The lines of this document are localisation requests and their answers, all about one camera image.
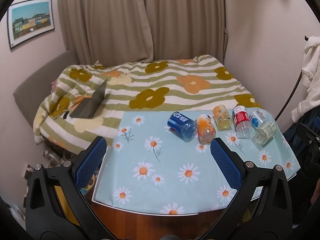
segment blue label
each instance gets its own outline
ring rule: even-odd
[[[181,133],[182,127],[189,121],[190,119],[179,112],[174,112],[169,120],[168,126],[175,129],[179,133]]]
[[[258,119],[257,118],[252,118],[251,119],[251,123],[254,127],[258,127],[259,125],[259,122],[258,122]]]

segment blue bottle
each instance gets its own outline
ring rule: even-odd
[[[168,126],[184,139],[189,139],[194,134],[197,123],[179,112],[174,112],[168,119]]]

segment striped comforter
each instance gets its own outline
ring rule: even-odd
[[[106,79],[106,97],[94,118],[70,118],[69,113]],[[98,62],[72,65],[61,73],[55,91],[39,106],[33,131],[38,144],[46,137],[79,153],[98,135],[112,145],[124,111],[212,110],[217,104],[227,108],[261,107],[210,55],[193,60],[125,63],[112,68]]]

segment red label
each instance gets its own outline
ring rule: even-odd
[[[249,121],[249,117],[247,112],[241,111],[235,114],[235,126],[237,126],[240,122]]]

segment wooden floor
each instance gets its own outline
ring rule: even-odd
[[[212,225],[222,213],[219,210],[195,216],[161,217],[119,211],[93,202],[90,206],[117,238],[130,240],[159,240],[166,235],[193,239],[204,223]]]

